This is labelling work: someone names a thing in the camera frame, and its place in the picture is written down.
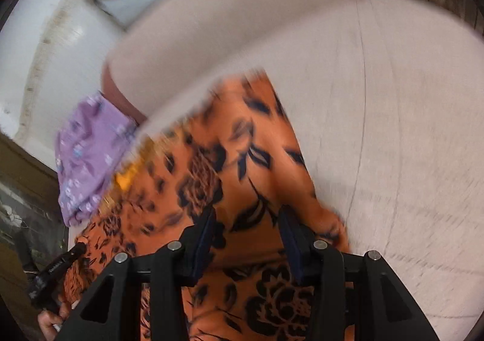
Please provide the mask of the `person left hand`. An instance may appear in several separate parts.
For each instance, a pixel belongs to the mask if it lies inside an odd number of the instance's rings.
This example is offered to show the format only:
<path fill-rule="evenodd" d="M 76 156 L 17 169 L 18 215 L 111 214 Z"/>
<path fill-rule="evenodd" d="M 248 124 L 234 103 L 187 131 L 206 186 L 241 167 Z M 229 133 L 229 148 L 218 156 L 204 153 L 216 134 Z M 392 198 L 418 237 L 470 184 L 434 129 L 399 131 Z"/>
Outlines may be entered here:
<path fill-rule="evenodd" d="M 55 314 L 48 310 L 43 310 L 38 314 L 38 325 L 41 329 L 44 339 L 47 341 L 53 341 L 57 337 L 59 329 L 63 323 L 70 316 L 71 311 L 76 308 L 79 300 L 70 303 L 63 296 L 58 296 L 59 313 Z"/>

